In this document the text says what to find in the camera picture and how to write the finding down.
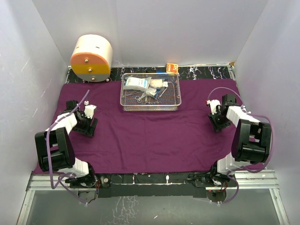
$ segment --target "white wall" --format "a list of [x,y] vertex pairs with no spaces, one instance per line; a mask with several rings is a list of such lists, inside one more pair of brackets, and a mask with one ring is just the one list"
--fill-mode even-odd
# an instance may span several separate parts
[[299,224],[300,2],[270,1],[236,61],[247,109],[268,115],[275,127],[271,166],[292,225]]
[[77,39],[99,34],[113,66],[236,61],[267,0],[33,0],[69,65]]
[[31,0],[0,0],[0,224],[17,222],[67,69]]

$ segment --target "purple cloth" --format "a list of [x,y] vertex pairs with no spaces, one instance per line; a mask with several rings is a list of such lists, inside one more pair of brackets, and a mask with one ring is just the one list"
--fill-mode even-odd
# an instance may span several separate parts
[[[95,136],[71,132],[70,139],[76,157],[90,162],[96,173],[207,171],[231,151],[235,127],[215,133],[205,101],[216,87],[238,92],[235,81],[180,81],[182,104],[177,111],[165,112],[123,111],[120,86],[121,82],[65,84],[53,118],[66,101],[80,101],[90,89],[88,100],[97,106],[94,116],[99,119]],[[216,90],[211,99],[221,101],[228,92]],[[34,172],[41,173],[39,166]]]

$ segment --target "robotic arm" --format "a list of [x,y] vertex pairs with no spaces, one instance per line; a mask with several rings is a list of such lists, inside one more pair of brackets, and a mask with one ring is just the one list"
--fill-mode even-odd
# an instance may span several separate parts
[[[68,101],[66,110],[57,117],[56,122],[68,115],[76,106],[77,101]],[[88,162],[83,162],[75,157],[69,139],[71,130],[93,137],[98,120],[93,119],[96,106],[84,102],[85,109],[78,108],[71,115],[59,121],[50,131],[49,144],[51,148],[52,169],[61,173],[75,174],[74,179],[66,179],[66,183],[76,186],[89,187],[96,181],[93,167]],[[38,163],[43,172],[49,171],[46,134],[47,130],[35,135]]]
[[243,166],[266,162],[270,153],[269,123],[260,122],[242,111],[232,94],[222,96],[222,105],[218,100],[207,101],[206,105],[211,109],[209,119],[216,132],[231,122],[236,127],[231,153],[217,162],[218,173],[227,174]]

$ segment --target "gray floor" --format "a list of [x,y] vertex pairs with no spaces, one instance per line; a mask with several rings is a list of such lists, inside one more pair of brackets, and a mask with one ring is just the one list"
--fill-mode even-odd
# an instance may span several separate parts
[[85,207],[66,191],[37,191],[28,225],[278,225],[268,189],[240,190],[218,207],[189,196],[113,197]]

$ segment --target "mesh tray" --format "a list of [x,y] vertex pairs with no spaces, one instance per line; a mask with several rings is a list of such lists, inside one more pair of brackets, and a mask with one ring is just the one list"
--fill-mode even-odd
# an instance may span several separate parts
[[[147,97],[147,102],[143,98],[142,102],[139,103],[135,97],[140,97],[142,92],[139,90],[123,90],[126,78],[131,76],[137,78],[152,77],[152,79],[165,79],[168,82],[168,88],[162,97],[157,100]],[[175,111],[181,104],[178,75],[170,73],[124,74],[122,77],[120,104],[125,111]]]

